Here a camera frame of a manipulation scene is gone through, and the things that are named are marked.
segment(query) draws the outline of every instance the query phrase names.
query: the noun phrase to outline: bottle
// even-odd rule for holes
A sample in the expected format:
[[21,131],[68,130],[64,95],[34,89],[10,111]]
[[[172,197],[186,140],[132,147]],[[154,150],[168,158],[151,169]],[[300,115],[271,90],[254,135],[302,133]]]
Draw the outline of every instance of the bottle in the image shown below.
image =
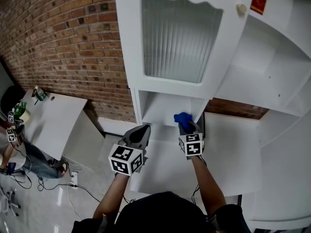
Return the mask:
[[39,88],[37,85],[35,86],[35,90],[36,90],[36,95],[37,95],[38,99],[40,101],[43,101],[47,96],[45,94],[45,92],[41,88]]

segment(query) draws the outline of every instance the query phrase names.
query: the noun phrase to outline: foot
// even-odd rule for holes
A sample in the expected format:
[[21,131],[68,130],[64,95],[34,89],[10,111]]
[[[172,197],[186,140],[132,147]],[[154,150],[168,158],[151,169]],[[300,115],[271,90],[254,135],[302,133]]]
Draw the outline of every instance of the foot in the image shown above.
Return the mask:
[[67,172],[68,170],[68,164],[67,163],[63,163],[60,167],[59,170],[62,174],[62,176],[64,176],[64,174]]

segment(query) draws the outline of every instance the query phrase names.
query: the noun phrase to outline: power strip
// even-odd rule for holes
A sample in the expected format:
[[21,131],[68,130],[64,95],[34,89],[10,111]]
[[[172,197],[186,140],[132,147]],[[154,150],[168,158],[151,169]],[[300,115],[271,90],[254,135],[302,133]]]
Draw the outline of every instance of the power strip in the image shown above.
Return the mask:
[[78,172],[71,172],[71,182],[72,185],[78,185]]

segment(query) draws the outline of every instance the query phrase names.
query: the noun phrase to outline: person's arm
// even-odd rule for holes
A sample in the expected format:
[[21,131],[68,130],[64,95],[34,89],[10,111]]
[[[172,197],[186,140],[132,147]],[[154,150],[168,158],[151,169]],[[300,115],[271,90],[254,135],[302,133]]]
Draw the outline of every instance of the person's arm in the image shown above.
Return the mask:
[[8,148],[6,149],[6,151],[4,152],[4,155],[2,156],[2,163],[0,165],[0,169],[5,169],[6,165],[8,164],[11,158],[12,153],[13,153],[13,147],[10,144]]
[[116,175],[103,200],[97,206],[93,215],[94,219],[102,219],[105,215],[108,223],[115,222],[129,178],[120,173]]
[[225,197],[205,163],[197,156],[193,156],[191,160],[206,213],[208,216],[212,216],[218,208],[226,205]]
[[[13,125],[13,123],[0,120],[0,133],[6,134],[5,129],[11,127],[12,125]],[[4,155],[2,156],[2,162],[0,164],[0,169],[5,169],[6,165],[8,164],[8,162],[11,158],[12,153],[13,153],[13,147],[11,144],[9,144],[6,151],[4,152]]]

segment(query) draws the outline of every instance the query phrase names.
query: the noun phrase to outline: black sleeve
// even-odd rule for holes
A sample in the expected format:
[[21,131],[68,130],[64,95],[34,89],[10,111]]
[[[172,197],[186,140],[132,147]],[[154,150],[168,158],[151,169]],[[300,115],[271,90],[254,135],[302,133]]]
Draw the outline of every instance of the black sleeve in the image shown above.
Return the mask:
[[235,204],[227,204],[217,209],[210,223],[216,231],[251,233],[244,220],[242,208]]
[[75,221],[71,233],[97,233],[101,228],[100,232],[105,230],[106,220],[101,219],[84,219],[81,222]]

